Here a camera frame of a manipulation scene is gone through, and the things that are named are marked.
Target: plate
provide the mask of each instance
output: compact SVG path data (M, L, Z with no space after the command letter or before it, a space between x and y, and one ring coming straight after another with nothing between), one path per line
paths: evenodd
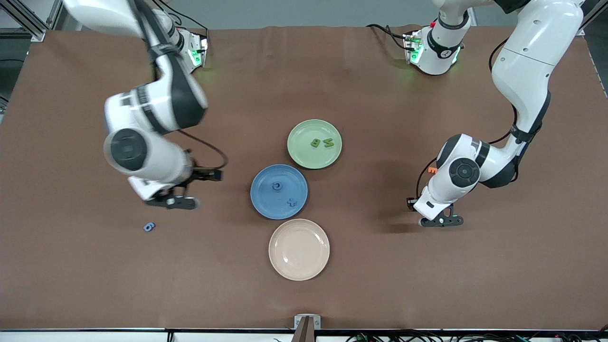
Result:
M342 151L340 132L327 121L312 119L297 124L287 138L291 158L307 169L332 165Z
M295 167L276 164L255 176L250 195L251 203L260 214L284 220L302 210L308 198L308 185Z
M274 231L268 246L270 263L283 277L306 281L317 276L330 258L330 241L316 223L295 218Z

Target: table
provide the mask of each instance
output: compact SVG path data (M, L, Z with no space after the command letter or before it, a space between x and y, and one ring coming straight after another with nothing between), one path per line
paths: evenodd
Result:
M105 99L150 81L141 40L48 32L0 126L0 327L283 327L313 312L334 329L599 329L608 102L582 37L551 76L516 183L461 199L456 228L419 227L407 210L448 137L490 141L509 129L487 58L510 31L472 28L438 77L369 28L213 32L195 72L210 109L187 131L230 164L223 182L193 184L197 211L144 206L103 157ZM309 201L297 217L325 229L331 256L318 277L293 282L268 260L282 221L255 212L249 186L270 164L294 165L286 138L313 118L334 124L344 149L333 166L302 171ZM219 162L168 138L201 164Z

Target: blue plate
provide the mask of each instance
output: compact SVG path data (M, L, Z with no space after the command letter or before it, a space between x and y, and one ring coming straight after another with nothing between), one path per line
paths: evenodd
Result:
M251 184L251 202L255 210L273 220L296 215L307 198L306 179L289 165L271 165L260 171Z

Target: wire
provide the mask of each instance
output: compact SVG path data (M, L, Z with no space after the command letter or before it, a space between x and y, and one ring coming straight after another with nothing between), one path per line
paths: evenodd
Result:
M488 58L488 68L490 69L490 72L492 72L492 59L494 58L494 54L496 54L496 52L498 51L498 49L500 49L501 46L505 45L507 40L509 40L509 38L503 40L500 44L498 44L498 46L496 46L490 54L490 58Z
M389 32L389 35L391 38L393 38L393 41L395 42L395 44L397 44L397 46L399 46L401 49L404 49L406 51L414 51L414 49L412 47L407 47L407 46L402 46L401 44L399 44L399 42L397 41L397 38L395 38L395 34L393 34L393 32L390 30L390 27L388 25L386 25L386 29Z
M168 9L170 9L170 10L174 11L175 13L177 13L177 14L179 14L179 15L183 16L184 18L188 18L188 19L192 20L192 21L193 21L195 24L197 24L197 25L201 26L203 29L205 29L205 36L207 35L207 31L209 31L209 29L207 28L207 26L205 26L205 25L203 25L203 24L199 23L198 21L196 21L196 20L192 19L191 17L189 17L189 16L187 16L187 15L185 15L185 14L183 14L183 13L179 13L178 11L176 11L175 9L173 9L171 6L167 5L167 3L166 3L166 2L164 2L163 0L158 0L158 1L160 1L160 3L161 3L161 4L165 5L165 7L166 7L166 8L168 8Z
M348 337L346 342L350 342L353 338L356 338L355 342L358 342L358 341L384 342L384 340L382 338L379 338L377 335L373 335L373 334L370 334L367 332L359 332L356 335L352 335L352 336Z
M403 39L403 35L397 35L397 34L393 33L390 30L390 26L386 25L386 27L382 27L378 24L369 24L366 27L375 27L377 29L381 29L387 35L390 35L390 37L393 38L393 41L395 42L395 44L397 44L397 46L399 46L401 49L404 49L407 51L414 51L414 49L412 49L411 47L406 47L406 46L399 44L399 42L397 41L397 38ZM404 35L410 34L414 31L418 31L418 30L412 30L412 31L405 32Z
M207 146L208 148L211 148L212 150L216 151L221 157L222 157L222 164L220 166L216 166L216 167L204 167L204 169L207 170L219 170L219 169L223 169L226 165L228 165L228 156L226 156L226 154L220 150L219 148L213 146L212 144L209 144L208 142L206 142L205 140L202 140L200 138L197 138L196 136L190 134L190 133L186 133L182 130L178 130L178 132L182 133L183 135L187 136L188 138L194 140L194 141L198 141L201 144Z
M416 196L418 196L418 198L420 198L420 196L422 196L422 193L420 193L418 190L420 188L420 180L422 179L422 175L424 175L425 171L429 168L429 166L431 164L433 164L434 161L437 160L437 157L433 158L433 160L429 161L428 164L426 164L426 166L424 167L424 169L422 169L422 172L420 172L420 176L418 176L418 181L416 181Z
M182 18L178 17L177 14L175 14L175 13L167 13L167 14L175 18L175 23L177 25L181 25L182 24Z
M380 25L378 25L378 24L369 24L369 25L367 25L366 27L375 27L375 28L377 28L377 29L382 30L382 31L383 31L384 33L386 33L387 35L392 35L392 36L393 36L393 37L395 37L395 38L403 38L403 36L396 35L396 34L394 34L394 33L392 33L392 32L389 32L387 29L385 29L384 27L382 27L382 26L380 26Z

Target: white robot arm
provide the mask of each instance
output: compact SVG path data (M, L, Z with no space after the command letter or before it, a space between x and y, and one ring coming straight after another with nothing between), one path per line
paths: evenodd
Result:
M581 4L582 0L529 0L521 8L517 26L492 69L492 80L517 110L517 121L502 148L465 134L448 139L437 156L437 173L413 204L429 226L445 224L450 218L445 217L443 211L477 183L490 188L502 187L516 176L523 154L541 129L549 105L549 76L581 25ZM429 51L424 49L425 54L419 56L419 67L427 65L423 59Z
M130 9L128 0L63 0L67 11L78 22L91 30L111 35L144 38L136 17ZM204 66L207 55L207 37L177 29L171 17L165 12L154 9L159 24L174 44L188 72Z
M106 159L115 169L130 176L129 183L146 204L167 209L195 209L198 200L174 195L174 188L183 187L185 193L192 181L219 181L222 173L218 169L198 167L188 151L163 135L198 125L207 109L207 99L190 75L188 60L181 58L179 46L168 36L171 33L167 30L168 17L150 9L143 0L115 1L113 5L104 11L121 15L108 15L108 21L103 24L97 21L95 28L142 36L149 47L150 60L159 67L162 76L106 100L108 136L103 145ZM71 8L79 13L77 18L85 18L83 13L89 13L88 10L101 13L101 7Z

